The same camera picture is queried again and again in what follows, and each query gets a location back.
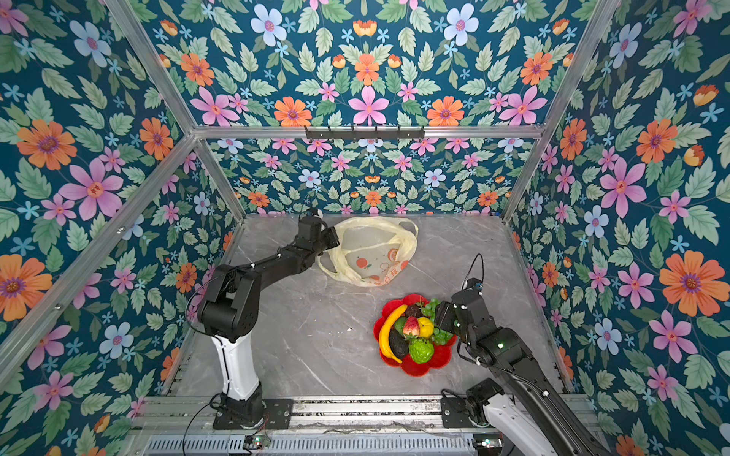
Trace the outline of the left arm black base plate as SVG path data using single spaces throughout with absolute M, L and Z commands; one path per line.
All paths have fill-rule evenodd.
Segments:
M 293 417 L 291 399 L 262 399 L 235 401 L 225 399 L 213 405 L 216 415 L 213 429 L 217 431 L 255 431 L 256 429 L 288 429 Z

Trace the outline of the yellowish translucent plastic bag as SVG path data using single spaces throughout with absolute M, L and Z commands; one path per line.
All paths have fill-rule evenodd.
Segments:
M 331 279 L 359 287 L 389 284 L 410 265 L 418 226 L 408 218 L 348 218 L 335 225 L 340 245 L 317 259 Z

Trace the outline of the red flower-shaped plastic plate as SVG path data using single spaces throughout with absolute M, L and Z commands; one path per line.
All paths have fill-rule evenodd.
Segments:
M 378 321 L 376 321 L 376 323 L 374 324 L 374 328 L 373 328 L 373 336 L 374 336 L 374 339 L 376 340 L 376 343 L 378 344 L 378 334 L 380 332 L 380 328 L 381 328 L 384 320 L 386 319 L 386 317 L 393 311 L 393 309 L 399 307 L 402 304 L 405 304 L 408 307 L 410 305 L 417 304 L 422 307 L 423 305 L 428 304 L 432 300 L 433 299 L 424 298 L 424 296 L 420 296 L 420 294 L 408 294 L 408 296 L 405 296 L 404 298 L 392 300 L 392 301 L 388 302 L 387 304 L 385 304 L 381 311 L 380 319 L 378 319 Z M 418 365 L 418 364 L 414 363 L 412 361 L 411 357 L 409 357 L 409 355 L 407 355 L 402 360 L 401 364 L 397 364 L 393 360 L 387 359 L 386 357 L 384 357 L 380 353 L 380 349 L 379 349 L 379 345 L 378 345 L 379 356 L 381 357 L 382 361 L 386 365 L 394 367 L 394 368 L 400 368 L 401 370 L 403 370 L 403 372 L 405 374 L 408 374 L 409 376 L 412 376 L 412 377 L 424 376 L 429 371 L 444 368 L 445 366 L 447 366 L 450 363 L 450 361 L 452 359 L 452 347 L 454 347 L 454 345 L 457 342 L 457 337 L 454 334 L 453 334 L 453 336 L 454 337 L 452 338 L 451 342 L 446 346 L 437 346 L 437 345 L 433 344 L 435 346 L 435 355 L 433 356 L 432 360 L 429 363 L 426 363 L 423 365 Z M 406 338 L 406 339 L 409 341 L 409 345 L 410 345 L 410 343 L 416 338 L 413 338 L 413 339 Z

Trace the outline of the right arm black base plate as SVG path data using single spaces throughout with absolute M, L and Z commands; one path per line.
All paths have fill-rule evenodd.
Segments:
M 444 396 L 440 400 L 443 427 L 503 429 L 507 423 L 517 421 L 520 410 L 505 394 L 489 398 Z

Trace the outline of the light green custard apple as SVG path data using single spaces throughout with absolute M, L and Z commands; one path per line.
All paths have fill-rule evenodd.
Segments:
M 416 338 L 409 345 L 409 357 L 418 365 L 429 363 L 435 355 L 435 346 L 430 340 Z

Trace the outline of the dark green avocado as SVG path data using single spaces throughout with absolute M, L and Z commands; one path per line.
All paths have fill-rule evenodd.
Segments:
M 399 317 L 397 321 L 395 321 L 393 328 L 401 335 L 403 336 L 404 327 L 406 324 L 406 317 Z

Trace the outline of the yellow bumpy fruit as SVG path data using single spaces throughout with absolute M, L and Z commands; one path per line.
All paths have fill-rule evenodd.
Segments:
M 428 317 L 420 317 L 417 320 L 419 327 L 419 338 L 430 339 L 435 333 L 435 325 Z

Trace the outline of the green grape bunch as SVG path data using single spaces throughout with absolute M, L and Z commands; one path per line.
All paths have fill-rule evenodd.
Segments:
M 433 336 L 428 339 L 433 344 L 437 346 L 446 346 L 448 345 L 452 338 L 454 337 L 450 332 L 446 332 L 443 330 L 440 330 L 435 323 L 435 317 L 436 317 L 436 311 L 438 310 L 439 305 L 441 304 L 441 301 L 438 299 L 434 299 L 430 301 L 428 304 L 425 304 L 422 306 L 422 317 L 428 317 L 433 321 L 433 325 L 435 325 L 435 333 Z

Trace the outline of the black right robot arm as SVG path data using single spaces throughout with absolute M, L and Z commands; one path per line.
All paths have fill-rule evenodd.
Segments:
M 469 421 L 497 429 L 508 455 L 608 455 L 551 385 L 527 343 L 499 326 L 483 296 L 483 282 L 467 279 L 461 290 L 436 308 L 435 326 L 458 337 L 462 358 L 490 372 L 459 401 Z

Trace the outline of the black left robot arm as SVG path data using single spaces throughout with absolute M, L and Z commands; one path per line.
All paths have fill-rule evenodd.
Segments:
M 262 383 L 255 372 L 251 345 L 262 291 L 307 271 L 323 253 L 338 245 L 336 229 L 309 211 L 298 221 L 294 239 L 272 256 L 215 269 L 197 319 L 217 348 L 222 404 L 228 410 L 247 420 L 262 414 Z

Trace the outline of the yellow banana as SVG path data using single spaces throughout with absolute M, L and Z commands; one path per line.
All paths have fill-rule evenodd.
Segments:
M 405 304 L 402 304 L 399 307 L 393 309 L 393 311 L 389 313 L 389 315 L 384 320 L 378 334 L 378 345 L 380 353 L 387 359 L 391 359 L 397 364 L 401 364 L 402 360 L 395 355 L 391 348 L 390 332 L 397 322 L 397 319 L 400 319 L 405 314 L 407 309 L 408 306 Z

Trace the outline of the dark rough avocado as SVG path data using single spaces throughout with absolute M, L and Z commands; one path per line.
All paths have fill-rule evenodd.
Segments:
M 389 347 L 393 356 L 397 359 L 403 360 L 409 353 L 409 341 L 401 336 L 395 329 L 389 332 Z

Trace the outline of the dark brown fruit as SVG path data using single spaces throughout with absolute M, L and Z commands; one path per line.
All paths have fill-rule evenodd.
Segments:
M 407 318 L 420 318 L 423 315 L 422 307 L 417 304 L 410 305 L 403 315 Z

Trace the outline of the red fruit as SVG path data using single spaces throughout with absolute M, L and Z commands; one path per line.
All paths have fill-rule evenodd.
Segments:
M 408 317 L 403 326 L 402 334 L 406 338 L 419 338 L 420 337 L 420 324 L 416 317 Z

